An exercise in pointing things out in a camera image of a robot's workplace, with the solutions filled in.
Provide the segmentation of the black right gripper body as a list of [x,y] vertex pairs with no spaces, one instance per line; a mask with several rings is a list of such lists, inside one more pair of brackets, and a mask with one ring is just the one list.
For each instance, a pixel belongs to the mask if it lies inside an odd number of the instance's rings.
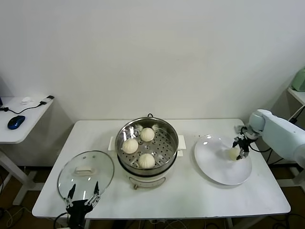
[[249,147],[250,144],[254,142],[253,139],[248,138],[245,134],[239,134],[234,138],[234,141],[238,142],[239,147]]

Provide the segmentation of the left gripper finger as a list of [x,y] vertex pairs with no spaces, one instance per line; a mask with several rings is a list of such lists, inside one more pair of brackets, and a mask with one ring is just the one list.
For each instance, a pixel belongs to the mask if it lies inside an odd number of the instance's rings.
[[93,195],[86,201],[85,205],[97,205],[100,199],[100,190],[98,181],[95,184]]
[[76,189],[76,184],[74,184],[74,185],[72,186],[72,188],[71,188],[71,189],[69,190],[69,192],[68,192],[67,197],[64,199],[67,208],[70,208],[70,207],[73,206],[73,204],[72,204],[72,199],[73,199],[73,195],[74,195],[75,189]]

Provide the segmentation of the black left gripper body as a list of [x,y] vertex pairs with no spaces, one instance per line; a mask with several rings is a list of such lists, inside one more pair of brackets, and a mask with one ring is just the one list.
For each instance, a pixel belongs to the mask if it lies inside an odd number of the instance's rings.
[[85,225],[85,216],[93,210],[92,204],[86,204],[86,200],[77,200],[72,202],[72,206],[66,207],[70,215],[68,227],[71,229],[83,229]]

